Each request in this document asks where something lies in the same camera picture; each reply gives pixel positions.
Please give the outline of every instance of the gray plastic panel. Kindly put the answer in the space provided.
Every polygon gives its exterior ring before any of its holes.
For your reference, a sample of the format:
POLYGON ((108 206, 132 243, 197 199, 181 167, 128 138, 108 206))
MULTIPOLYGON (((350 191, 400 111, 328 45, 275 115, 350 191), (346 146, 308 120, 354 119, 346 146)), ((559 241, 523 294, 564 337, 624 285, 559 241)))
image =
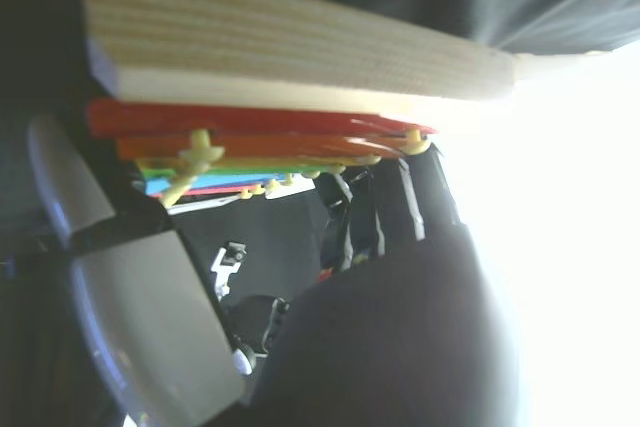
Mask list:
POLYGON ((138 425, 201 425, 244 383, 175 232, 76 259, 76 308, 94 360, 138 425))
POLYGON ((116 215, 105 193, 52 116, 29 126, 29 156, 40 197, 63 245, 71 236, 116 215))

